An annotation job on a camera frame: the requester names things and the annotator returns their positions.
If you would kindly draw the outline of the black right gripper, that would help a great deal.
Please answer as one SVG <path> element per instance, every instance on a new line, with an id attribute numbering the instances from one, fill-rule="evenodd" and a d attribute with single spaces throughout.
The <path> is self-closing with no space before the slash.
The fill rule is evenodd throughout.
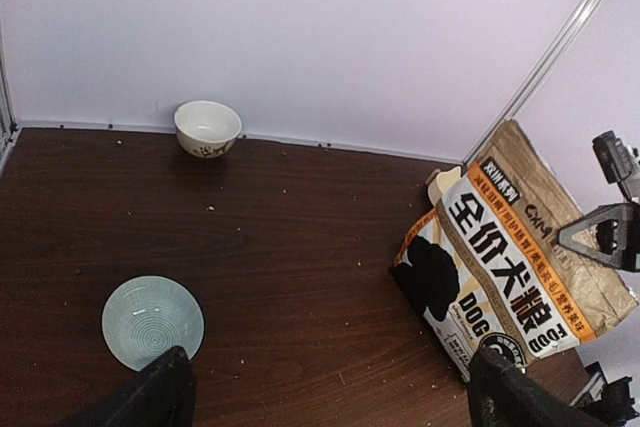
<path id="1" fill-rule="evenodd" d="M 624 202 L 603 205 L 558 231 L 557 243 L 607 268 L 639 271 L 639 205 Z M 629 422 L 639 418 L 631 394 L 632 378 L 608 382 L 599 362 L 586 367 L 591 400 L 582 410 L 602 422 Z"/>

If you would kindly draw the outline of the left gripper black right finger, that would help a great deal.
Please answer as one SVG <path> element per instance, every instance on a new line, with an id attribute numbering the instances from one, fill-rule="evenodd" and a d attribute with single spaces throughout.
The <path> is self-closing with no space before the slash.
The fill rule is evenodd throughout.
<path id="1" fill-rule="evenodd" d="M 623 426 L 602 422 L 550 394 L 491 348 L 470 363 L 468 403 L 473 426 Z"/>

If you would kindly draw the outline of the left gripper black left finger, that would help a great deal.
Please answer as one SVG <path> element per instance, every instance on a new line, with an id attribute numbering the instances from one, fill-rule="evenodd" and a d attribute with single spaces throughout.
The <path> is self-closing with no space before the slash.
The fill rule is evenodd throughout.
<path id="1" fill-rule="evenodd" d="M 197 380 L 184 348 L 174 346 L 115 392 L 58 426 L 191 426 Z"/>

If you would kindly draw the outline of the brown dog food bag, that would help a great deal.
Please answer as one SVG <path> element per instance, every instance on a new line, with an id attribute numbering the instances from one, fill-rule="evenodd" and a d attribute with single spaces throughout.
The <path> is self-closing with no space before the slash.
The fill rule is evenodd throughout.
<path id="1" fill-rule="evenodd" d="M 408 232 L 391 274 L 463 378 L 481 347 L 526 367 L 638 306 L 612 268 L 557 243 L 580 214 L 511 120 Z"/>

